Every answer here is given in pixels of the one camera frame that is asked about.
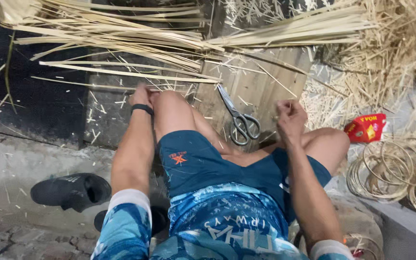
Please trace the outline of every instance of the man's right arm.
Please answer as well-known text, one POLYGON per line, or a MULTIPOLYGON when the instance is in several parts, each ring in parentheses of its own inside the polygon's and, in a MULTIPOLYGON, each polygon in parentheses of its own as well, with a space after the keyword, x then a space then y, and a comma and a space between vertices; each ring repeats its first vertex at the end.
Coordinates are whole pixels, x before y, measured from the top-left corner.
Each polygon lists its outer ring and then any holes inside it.
POLYGON ((308 252, 323 240, 343 242, 335 209, 317 180, 306 152, 301 146, 301 135, 307 115, 296 100, 277 104, 282 140, 289 158, 290 194, 293 209, 303 228, 308 252))

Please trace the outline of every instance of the person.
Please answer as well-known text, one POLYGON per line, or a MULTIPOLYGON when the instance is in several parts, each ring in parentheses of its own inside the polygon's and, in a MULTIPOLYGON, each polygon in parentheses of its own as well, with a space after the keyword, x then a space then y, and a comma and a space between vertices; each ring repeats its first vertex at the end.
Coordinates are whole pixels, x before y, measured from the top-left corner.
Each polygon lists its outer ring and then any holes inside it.
POLYGON ((353 258, 323 189, 348 152, 344 132, 303 133, 306 112, 296 100, 281 100, 281 142, 244 153, 180 93, 150 92, 140 84, 130 104, 130 125, 111 169, 113 196, 91 259, 308 259, 287 241, 295 218, 310 259, 353 258), (149 255, 153 130, 166 172, 170 228, 149 255))

